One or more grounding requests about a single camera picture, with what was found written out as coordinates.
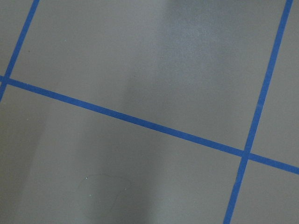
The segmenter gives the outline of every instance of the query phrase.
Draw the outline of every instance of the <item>floor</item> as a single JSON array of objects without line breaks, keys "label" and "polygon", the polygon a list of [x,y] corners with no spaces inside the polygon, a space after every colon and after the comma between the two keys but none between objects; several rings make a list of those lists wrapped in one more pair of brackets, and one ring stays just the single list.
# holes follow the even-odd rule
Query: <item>floor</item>
[{"label": "floor", "polygon": [[1,0],[0,223],[297,224],[299,1]]}]

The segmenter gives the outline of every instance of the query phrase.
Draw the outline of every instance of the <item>gray surface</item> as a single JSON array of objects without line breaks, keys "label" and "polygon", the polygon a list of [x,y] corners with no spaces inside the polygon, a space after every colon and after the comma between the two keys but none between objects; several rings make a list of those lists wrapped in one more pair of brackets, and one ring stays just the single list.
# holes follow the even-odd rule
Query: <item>gray surface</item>
[{"label": "gray surface", "polygon": [[[0,206],[10,212],[1,223],[222,222],[239,157],[15,87],[6,91]],[[107,216],[95,219],[96,206],[85,197],[101,193],[92,186],[84,192],[81,183],[101,173],[125,178],[131,187]],[[126,188],[119,180],[95,179],[111,194],[104,202],[114,199],[114,189]]]},{"label": "gray surface", "polygon": [[283,6],[41,1],[12,78],[243,148]]},{"label": "gray surface", "polygon": [[0,0],[0,75],[4,75],[32,0]]},{"label": "gray surface", "polygon": [[297,224],[298,175],[249,161],[231,224]]},{"label": "gray surface", "polygon": [[285,30],[253,152],[299,166],[299,2]]}]

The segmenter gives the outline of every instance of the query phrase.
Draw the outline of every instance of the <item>gray floor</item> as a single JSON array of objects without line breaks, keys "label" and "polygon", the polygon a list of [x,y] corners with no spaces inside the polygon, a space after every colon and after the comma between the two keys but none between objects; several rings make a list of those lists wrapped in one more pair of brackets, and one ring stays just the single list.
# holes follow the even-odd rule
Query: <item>gray floor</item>
[{"label": "gray floor", "polygon": [[[32,0],[0,0],[0,75]],[[41,0],[11,78],[243,150],[284,0]],[[299,167],[299,2],[252,152]],[[8,85],[0,223],[223,222],[240,157]],[[232,224],[297,224],[299,176],[249,161]]]}]

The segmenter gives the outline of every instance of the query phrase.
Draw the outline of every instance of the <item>blue line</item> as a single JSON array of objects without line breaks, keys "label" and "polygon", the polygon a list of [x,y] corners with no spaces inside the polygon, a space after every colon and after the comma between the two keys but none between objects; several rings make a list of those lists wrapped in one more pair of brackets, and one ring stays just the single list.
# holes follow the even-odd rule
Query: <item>blue line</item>
[{"label": "blue line", "polygon": [[30,85],[30,84],[22,83],[20,81],[14,80],[14,79],[8,79],[7,83],[9,85],[12,85],[12,86],[24,89],[24,90],[28,90],[28,91],[31,91],[31,92],[34,92],[34,93],[37,93],[37,94],[40,94],[40,95],[43,95],[46,97],[50,97],[52,99],[57,99],[59,101],[66,102],[68,104],[76,105],[76,106],[79,106],[79,107],[82,107],[82,108],[85,108],[85,109],[88,109],[91,111],[102,113],[102,114],[108,115],[110,117],[124,120],[124,121],[130,122],[132,124],[143,126],[143,127],[155,130],[155,131],[169,134],[169,135],[172,135],[172,136],[175,136],[175,137],[178,137],[181,139],[185,139],[187,141],[191,141],[194,143],[198,143],[198,144],[201,144],[201,145],[204,145],[207,147],[218,149],[218,150],[226,152],[226,153],[230,153],[230,154],[237,155],[237,156],[241,156],[243,154],[243,151],[240,149],[237,149],[237,148],[226,146],[221,143],[207,140],[207,139],[204,139],[204,138],[201,138],[201,137],[198,137],[195,135],[191,135],[191,134],[188,134],[185,132],[181,132],[181,131],[178,131],[178,130],[175,130],[175,129],[172,129],[169,127],[165,127],[162,125],[158,125],[158,124],[155,124],[155,123],[143,120],[143,119],[132,117],[132,116],[126,115],[124,113],[113,111],[113,110],[107,109],[102,106],[94,105],[94,104],[91,104],[91,103],[88,103],[88,102],[85,102],[85,101],[82,101],[79,99],[71,98],[71,97],[68,97],[68,96],[65,96],[65,95],[62,95],[62,94],[59,94],[56,92],[52,92],[49,90],[45,90],[45,89]]},{"label": "blue line", "polygon": [[36,12],[36,8],[38,6],[38,3],[39,3],[39,0],[34,0],[32,2],[31,8],[29,10],[29,13],[28,13],[27,18],[26,18],[25,23],[24,23],[24,26],[23,26],[22,31],[20,33],[19,39],[17,41],[17,44],[16,44],[16,46],[14,48],[13,54],[12,54],[12,56],[10,58],[8,66],[7,66],[5,75],[2,78],[2,83],[1,83],[1,86],[0,86],[0,101],[2,100],[2,97],[4,95],[4,91],[5,91],[6,86],[7,86],[7,81],[10,78],[11,73],[12,73],[12,71],[14,69],[15,62],[16,62],[16,60],[18,58],[19,52],[21,50],[21,47],[22,47],[22,45],[24,43],[26,34],[28,32],[29,26],[30,26],[31,21],[33,19],[34,13]]},{"label": "blue line", "polygon": [[238,168],[237,177],[236,177],[235,184],[233,186],[233,190],[232,190],[232,193],[230,196],[230,200],[229,200],[227,211],[226,211],[226,214],[225,214],[225,217],[223,220],[223,224],[229,224],[231,221],[232,215],[234,213],[235,204],[236,204],[236,201],[238,198],[238,194],[239,194],[239,191],[241,188],[242,180],[243,180],[243,177],[245,174],[246,166],[247,166],[250,152],[252,149],[253,141],[254,141],[254,138],[256,135],[257,126],[258,126],[259,120],[261,118],[263,106],[264,106],[264,103],[266,100],[268,88],[269,88],[271,77],[272,77],[272,74],[274,71],[279,47],[280,47],[280,44],[282,41],[283,33],[284,33],[286,22],[287,22],[287,19],[288,19],[290,10],[291,10],[291,6],[292,6],[292,0],[287,0],[285,3],[285,8],[284,8],[283,14],[281,16],[281,20],[280,20],[276,38],[274,41],[273,49],[271,52],[268,68],[267,68],[267,71],[265,74],[265,79],[263,81],[260,96],[259,96],[259,99],[258,99],[258,102],[256,105],[256,110],[255,110],[255,113],[254,113],[254,116],[252,119],[251,127],[250,127],[247,141],[245,144],[245,149],[244,149],[241,161],[240,161],[240,166]]},{"label": "blue line", "polygon": [[298,167],[295,167],[295,166],[292,166],[292,165],[289,165],[289,164],[286,164],[286,163],[283,163],[283,162],[279,162],[279,161],[276,161],[276,160],[265,158],[263,156],[256,155],[256,154],[250,154],[249,159],[252,160],[252,161],[255,161],[255,162],[259,162],[259,163],[262,163],[262,164],[265,164],[265,165],[268,165],[268,166],[271,166],[271,167],[275,167],[275,168],[282,169],[284,171],[288,171],[288,172],[299,175],[299,168]]}]

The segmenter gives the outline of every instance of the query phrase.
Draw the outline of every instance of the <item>blue grid line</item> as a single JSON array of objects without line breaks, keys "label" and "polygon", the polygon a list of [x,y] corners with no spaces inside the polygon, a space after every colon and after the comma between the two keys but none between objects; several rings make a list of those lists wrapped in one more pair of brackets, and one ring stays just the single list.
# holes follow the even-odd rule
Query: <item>blue grid line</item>
[{"label": "blue grid line", "polygon": [[[82,108],[85,108],[85,109],[88,109],[88,110],[91,110],[91,111],[94,111],[94,112],[102,113],[101,112],[102,110],[106,111],[106,112],[113,112],[113,113],[119,114],[118,119],[121,119],[121,116],[123,116],[123,115],[125,115],[126,117],[131,117],[131,118],[135,119],[134,117],[123,114],[123,113],[112,111],[112,110],[109,110],[109,109],[101,107],[101,106],[93,105],[93,104],[90,104],[88,102],[84,102],[84,101],[81,101],[81,100],[78,100],[78,99],[75,99],[75,98],[71,98],[71,97],[68,97],[68,96],[65,96],[65,95],[62,95],[62,94],[59,94],[59,93],[55,93],[55,92],[52,92],[52,91],[49,91],[49,90],[46,90],[46,89],[43,89],[43,88],[40,88],[40,87],[36,87],[36,86],[30,85],[30,84],[26,84],[26,83],[14,80],[14,79],[8,79],[7,84],[11,85],[11,86],[14,86],[14,87],[17,87],[17,88],[20,88],[20,89],[23,89],[23,90],[27,90],[27,91],[36,93],[36,94],[40,94],[40,95],[45,96],[45,97],[56,99],[56,100],[59,100],[59,101],[62,101],[62,102],[68,103],[68,104],[72,104],[72,105],[75,105],[75,106],[78,106],[78,107],[82,107]],[[160,131],[160,130],[157,130],[157,129],[153,129],[153,130],[163,132],[165,134],[169,134],[169,135],[172,135],[172,136],[175,136],[175,137],[178,137],[178,138],[181,138],[181,139],[185,139],[185,140],[188,140],[188,141],[191,141],[191,142],[195,142],[197,144],[204,145],[204,146],[214,148],[214,149],[218,149],[216,146],[220,146],[224,149],[224,150],[222,150],[223,152],[227,152],[227,153],[242,157],[243,151],[240,150],[240,149],[232,148],[232,147],[227,146],[227,145],[223,145],[223,144],[220,144],[220,143],[217,143],[217,142],[214,142],[214,141],[210,141],[210,140],[207,140],[207,139],[204,139],[204,138],[200,138],[200,137],[197,137],[197,136],[194,136],[194,135],[191,135],[191,134],[187,134],[187,133],[184,133],[184,132],[181,132],[181,131],[178,131],[178,130],[175,130],[175,129],[171,129],[171,128],[168,128],[168,127],[164,127],[164,126],[161,126],[161,125],[158,125],[158,124],[154,124],[154,123],[151,123],[151,122],[148,122],[148,121],[145,121],[145,120],[142,120],[142,121],[144,121],[148,124],[152,124],[156,127],[163,127],[164,130],[172,130],[174,133],[181,133],[181,134],[184,134],[185,136],[189,136],[189,137],[192,136],[194,139],[198,139],[198,140],[202,140],[202,141],[192,141],[192,140],[189,140],[189,139],[186,139],[186,138],[182,138],[178,135],[174,135],[172,133],[163,132],[163,131]],[[292,165],[289,165],[289,164],[286,164],[286,163],[283,163],[283,162],[279,162],[279,161],[276,161],[276,160],[273,160],[273,159],[269,159],[269,158],[266,158],[266,157],[263,157],[263,156],[260,156],[260,155],[257,155],[257,154],[250,153],[249,154],[249,160],[252,160],[252,161],[264,164],[264,165],[268,165],[268,166],[271,166],[271,167],[275,167],[275,168],[278,168],[278,169],[281,169],[281,170],[299,175],[299,167],[295,167],[295,166],[292,166]]]},{"label": "blue grid line", "polygon": [[17,41],[17,44],[15,45],[13,54],[11,55],[9,64],[7,66],[4,78],[2,79],[2,83],[1,83],[1,86],[0,86],[0,101],[3,98],[3,94],[4,94],[6,86],[7,86],[7,80],[9,79],[9,77],[10,77],[10,75],[11,75],[13,69],[14,69],[14,64],[15,64],[17,58],[18,58],[19,52],[20,52],[21,47],[23,45],[23,42],[25,40],[25,37],[26,37],[26,34],[27,34],[28,29],[30,27],[31,21],[32,21],[33,16],[36,12],[36,8],[38,6],[38,3],[39,3],[39,0],[34,0],[32,2],[31,8],[30,8],[29,13],[28,13],[28,16],[25,20],[24,26],[23,26],[22,31],[20,33],[19,39]]},{"label": "blue grid line", "polygon": [[281,19],[280,19],[278,31],[277,31],[277,34],[276,34],[276,38],[275,38],[275,41],[274,41],[274,44],[273,44],[273,49],[272,49],[269,64],[268,64],[268,68],[267,68],[267,71],[266,71],[266,74],[265,74],[265,78],[264,78],[264,81],[263,81],[260,96],[258,98],[258,102],[257,102],[257,105],[256,105],[256,110],[255,110],[255,113],[254,113],[254,116],[253,116],[253,119],[252,119],[252,123],[251,123],[251,126],[250,126],[250,130],[249,130],[249,133],[248,133],[246,144],[245,144],[245,149],[243,151],[243,156],[242,156],[241,161],[240,161],[240,165],[239,165],[238,172],[237,172],[237,177],[236,177],[233,189],[232,189],[232,193],[231,193],[230,200],[229,200],[228,207],[227,207],[227,211],[226,211],[226,214],[225,214],[225,217],[224,217],[224,220],[223,220],[223,224],[229,224],[230,221],[231,221],[232,215],[234,213],[235,204],[236,204],[239,192],[240,192],[241,184],[242,184],[242,181],[243,181],[246,166],[247,166],[248,159],[249,159],[249,156],[250,156],[250,152],[251,152],[251,149],[252,149],[253,141],[254,141],[254,138],[255,138],[255,135],[256,135],[256,130],[257,130],[257,127],[258,127],[258,123],[259,123],[259,120],[260,120],[261,115],[262,115],[263,106],[264,106],[264,103],[265,103],[265,100],[266,100],[268,88],[270,86],[270,81],[271,81],[271,78],[272,78],[272,74],[273,74],[273,71],[274,71],[276,59],[277,59],[277,56],[278,56],[279,47],[280,47],[280,44],[281,44],[281,41],[282,41],[282,37],[283,37],[283,34],[284,34],[284,30],[285,30],[285,27],[286,27],[286,22],[288,20],[288,16],[289,16],[291,7],[292,7],[292,0],[287,0],[285,2],[285,8],[283,10],[283,13],[282,13],[282,16],[281,16]]}]

